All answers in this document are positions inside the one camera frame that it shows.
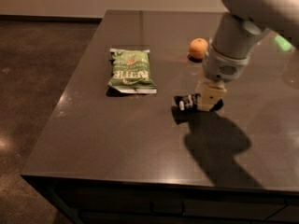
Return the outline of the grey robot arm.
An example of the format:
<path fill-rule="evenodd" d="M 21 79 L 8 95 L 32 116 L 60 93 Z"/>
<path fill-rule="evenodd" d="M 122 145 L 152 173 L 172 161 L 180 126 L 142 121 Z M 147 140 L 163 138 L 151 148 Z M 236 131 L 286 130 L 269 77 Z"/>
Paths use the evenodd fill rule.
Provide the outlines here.
<path fill-rule="evenodd" d="M 210 111 L 240 77 L 251 49 L 270 31 L 299 47 L 299 0 L 221 0 L 228 9 L 203 60 L 197 109 Z"/>

